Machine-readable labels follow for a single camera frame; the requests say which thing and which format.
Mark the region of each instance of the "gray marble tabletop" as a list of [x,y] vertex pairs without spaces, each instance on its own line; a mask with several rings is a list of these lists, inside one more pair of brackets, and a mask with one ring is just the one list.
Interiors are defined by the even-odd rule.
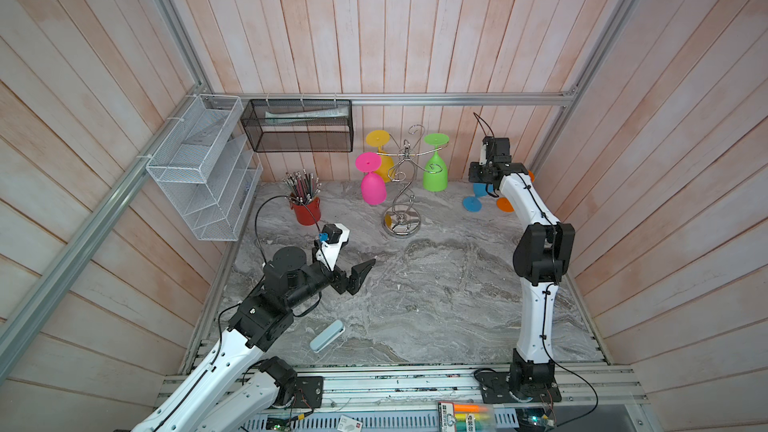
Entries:
[[[387,188],[390,198],[399,190],[394,183]],[[351,231],[338,265],[349,271],[352,265],[375,258],[376,266],[354,297],[326,288],[317,309],[296,319],[269,356],[279,355],[294,366],[512,360],[522,308],[512,253],[523,227],[513,213],[500,211],[491,197],[481,198],[480,212],[467,212],[462,200],[472,194],[471,184],[451,182],[437,193],[417,186],[414,190],[422,227],[409,238],[396,238],[380,224],[389,201],[365,204],[360,182],[323,184],[320,223],[340,222]],[[261,278],[254,214],[265,199],[285,192],[282,184],[275,183],[260,185],[256,191],[219,310],[241,300]],[[316,228],[299,225],[283,199],[264,207],[258,227],[268,258],[286,245],[304,248],[309,257],[317,234]],[[346,326],[345,333],[319,354],[312,352],[310,341],[337,319]],[[211,334],[218,335],[216,328]],[[555,360],[603,360],[565,284],[555,303],[552,335]]]

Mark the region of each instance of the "white wire basket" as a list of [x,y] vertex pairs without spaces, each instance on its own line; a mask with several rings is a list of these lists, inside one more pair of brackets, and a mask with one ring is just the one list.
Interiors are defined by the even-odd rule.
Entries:
[[240,237],[264,170],[249,168],[247,135],[227,141],[242,113],[239,97],[198,96],[147,165],[199,240]]
[[196,97],[152,155],[149,174],[157,182],[206,183],[242,115],[239,97]]

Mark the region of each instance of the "label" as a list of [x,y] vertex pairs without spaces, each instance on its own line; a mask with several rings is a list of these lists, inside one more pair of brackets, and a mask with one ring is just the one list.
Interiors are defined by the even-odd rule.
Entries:
[[362,430],[362,422],[343,415],[339,418],[339,427],[336,429],[341,432],[357,432]]
[[440,432],[456,432],[456,418],[453,415],[453,402],[437,402]]

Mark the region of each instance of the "red pencil holder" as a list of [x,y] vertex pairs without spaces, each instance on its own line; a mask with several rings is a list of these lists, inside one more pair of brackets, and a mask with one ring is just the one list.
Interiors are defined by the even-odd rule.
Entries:
[[320,197],[314,197],[312,202],[307,204],[306,207],[297,204],[294,201],[288,203],[296,214],[296,220],[299,221],[299,224],[302,226],[314,226],[320,220]]

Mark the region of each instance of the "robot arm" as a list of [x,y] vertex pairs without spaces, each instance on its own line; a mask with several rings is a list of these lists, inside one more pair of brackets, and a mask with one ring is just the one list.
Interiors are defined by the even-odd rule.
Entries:
[[554,297],[568,271],[575,231],[561,223],[536,193],[528,170],[512,162],[509,139],[485,137],[481,161],[469,168],[469,181],[493,186],[512,204],[525,231],[512,264],[522,286],[522,326],[513,353],[509,391],[519,400],[560,394],[554,382],[552,317]]
[[216,405],[235,380],[292,325],[294,317],[299,317],[294,315],[294,307],[328,285],[340,294],[354,295],[360,290],[376,260],[355,265],[350,276],[340,270],[336,260],[349,236],[350,230],[341,224],[324,226],[320,239],[315,240],[311,264],[306,263],[301,248],[277,251],[264,265],[264,278],[238,305],[205,361],[133,431],[228,432],[259,410],[293,400],[296,372],[282,359],[272,357],[258,363],[259,373]]

